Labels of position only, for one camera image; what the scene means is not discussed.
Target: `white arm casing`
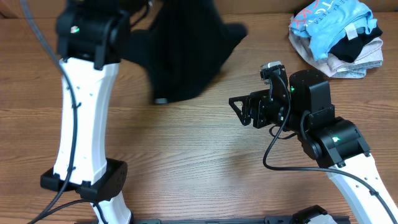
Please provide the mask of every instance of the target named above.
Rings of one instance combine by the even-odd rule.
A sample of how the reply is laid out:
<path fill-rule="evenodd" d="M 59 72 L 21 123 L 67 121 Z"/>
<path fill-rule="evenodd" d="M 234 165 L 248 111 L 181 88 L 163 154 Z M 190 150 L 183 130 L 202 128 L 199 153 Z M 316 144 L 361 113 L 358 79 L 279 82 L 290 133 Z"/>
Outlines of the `white arm casing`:
<path fill-rule="evenodd" d="M 75 160 L 70 182 L 81 184 L 90 181 L 93 185 L 106 172 L 105 129 L 108 115 L 109 99 L 113 83 L 119 72 L 119 64 L 105 65 L 102 70 L 95 70 L 94 63 L 77 58 L 60 62 L 65 69 L 75 91 L 78 130 L 76 140 Z M 70 92 L 65 79 L 63 86 L 63 108 L 61 143 L 57 161 L 53 168 L 54 174 L 59 174 L 62 180 L 67 176 L 73 133 L 73 109 Z M 124 203 L 122 192 L 110 201 L 99 203 L 109 224 L 129 224 L 131 212 Z M 99 223 L 100 213 L 94 208 Z"/>
<path fill-rule="evenodd" d="M 336 165 L 330 168 L 348 172 L 365 180 L 380 193 L 380 196 L 384 199 L 391 209 L 391 212 L 398 220 L 398 208 L 381 181 L 373 156 L 370 155 L 366 157 L 364 154 L 360 154 L 345 160 L 345 164 L 346 166 L 342 168 L 338 168 Z M 369 189 L 364 185 L 350 177 L 340 174 L 329 172 L 328 177 L 343 194 L 360 224 L 392 223 L 386 209 L 375 196 L 369 193 Z"/>

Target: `white folded garment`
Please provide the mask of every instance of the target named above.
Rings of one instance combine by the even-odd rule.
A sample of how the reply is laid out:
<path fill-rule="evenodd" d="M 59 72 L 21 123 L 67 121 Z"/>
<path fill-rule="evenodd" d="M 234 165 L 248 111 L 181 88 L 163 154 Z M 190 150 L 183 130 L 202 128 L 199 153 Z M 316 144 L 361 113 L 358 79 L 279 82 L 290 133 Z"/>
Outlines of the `white folded garment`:
<path fill-rule="evenodd" d="M 310 38 L 299 37 L 289 31 L 289 40 L 307 63 L 333 78 L 363 78 L 367 69 L 380 67 L 383 63 L 381 52 L 383 41 L 378 37 L 363 47 L 362 52 L 353 63 L 339 60 L 331 53 L 328 54 L 328 58 L 315 61 L 312 51 L 308 48 Z"/>

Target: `light blue shirt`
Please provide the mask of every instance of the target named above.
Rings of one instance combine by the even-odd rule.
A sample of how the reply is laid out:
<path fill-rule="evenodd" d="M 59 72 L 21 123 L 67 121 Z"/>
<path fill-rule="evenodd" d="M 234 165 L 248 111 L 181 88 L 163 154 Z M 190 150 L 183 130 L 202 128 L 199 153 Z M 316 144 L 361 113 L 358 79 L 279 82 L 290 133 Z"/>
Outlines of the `light blue shirt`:
<path fill-rule="evenodd" d="M 299 12 L 289 27 L 297 36 L 311 37 L 309 47 L 317 61 L 328 57 L 351 23 L 357 33 L 370 34 L 377 20 L 370 8 L 358 0 L 316 0 Z"/>

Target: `black cloth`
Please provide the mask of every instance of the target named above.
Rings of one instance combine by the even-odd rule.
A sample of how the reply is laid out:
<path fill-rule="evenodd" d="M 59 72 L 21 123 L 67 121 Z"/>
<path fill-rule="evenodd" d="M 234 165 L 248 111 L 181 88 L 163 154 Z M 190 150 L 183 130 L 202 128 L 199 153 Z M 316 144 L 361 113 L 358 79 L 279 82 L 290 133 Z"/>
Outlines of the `black cloth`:
<path fill-rule="evenodd" d="M 363 47 L 376 37 L 380 37 L 381 34 L 383 34 L 383 31 L 380 30 L 379 26 L 376 26 L 370 34 L 358 34 L 358 37 L 351 40 L 348 40 L 346 35 L 330 49 L 329 53 L 332 53 L 340 60 L 353 63 L 360 55 Z"/>
<path fill-rule="evenodd" d="M 212 0 L 166 0 L 149 30 L 132 32 L 123 58 L 147 70 L 154 102 L 188 100 L 246 35 L 241 24 L 223 24 Z"/>

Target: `black folded garment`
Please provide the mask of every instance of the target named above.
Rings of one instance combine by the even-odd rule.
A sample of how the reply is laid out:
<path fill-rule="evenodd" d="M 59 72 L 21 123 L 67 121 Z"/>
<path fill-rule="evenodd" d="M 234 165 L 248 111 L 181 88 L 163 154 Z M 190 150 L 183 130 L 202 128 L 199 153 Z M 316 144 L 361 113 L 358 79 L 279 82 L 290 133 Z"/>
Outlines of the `black folded garment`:
<path fill-rule="evenodd" d="M 212 0 L 166 0 L 149 30 L 132 32 L 123 59 L 147 70 L 154 103 L 189 100 L 246 35 L 241 24 L 223 24 Z"/>

